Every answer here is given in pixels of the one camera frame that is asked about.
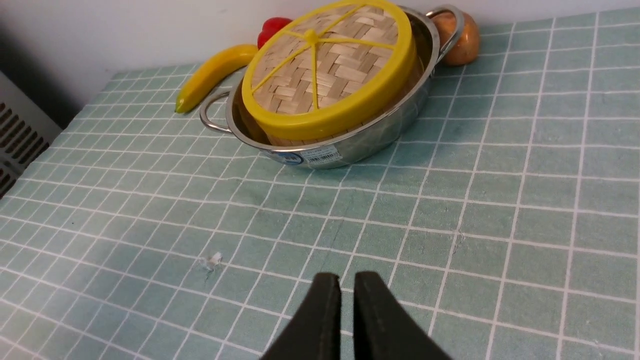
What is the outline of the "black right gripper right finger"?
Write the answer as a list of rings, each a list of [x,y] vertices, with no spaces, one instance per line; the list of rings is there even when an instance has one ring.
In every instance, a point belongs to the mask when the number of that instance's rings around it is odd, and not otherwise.
[[[374,271],[354,279],[353,342],[356,360],[450,360],[428,337]]]

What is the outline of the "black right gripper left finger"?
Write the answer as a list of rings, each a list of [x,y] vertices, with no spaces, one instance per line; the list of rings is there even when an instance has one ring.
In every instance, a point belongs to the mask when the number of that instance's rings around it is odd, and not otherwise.
[[[338,360],[342,294],[336,274],[315,274],[302,303],[263,360]]]

